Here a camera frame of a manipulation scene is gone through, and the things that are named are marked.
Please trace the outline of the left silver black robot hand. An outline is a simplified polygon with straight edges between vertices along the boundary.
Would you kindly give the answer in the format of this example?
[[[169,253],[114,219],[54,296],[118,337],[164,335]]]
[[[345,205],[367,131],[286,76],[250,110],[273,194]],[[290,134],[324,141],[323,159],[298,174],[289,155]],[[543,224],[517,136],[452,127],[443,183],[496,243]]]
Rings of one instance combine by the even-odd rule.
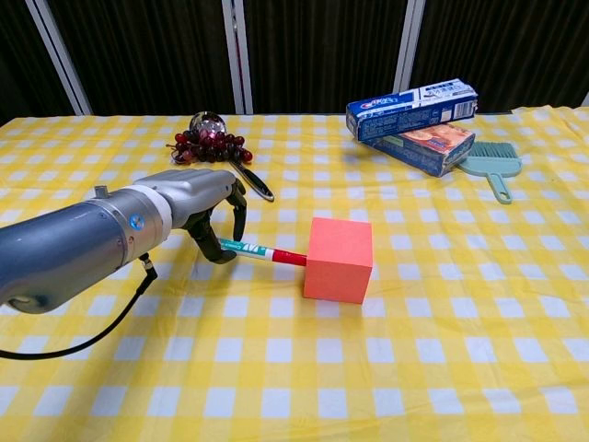
[[[226,201],[233,207],[233,239],[240,241],[243,237],[246,190],[233,173],[211,169],[166,170],[134,183],[152,189],[167,201],[171,227],[187,231],[209,262],[224,264],[236,258],[235,252],[222,249],[211,226],[214,208]]]

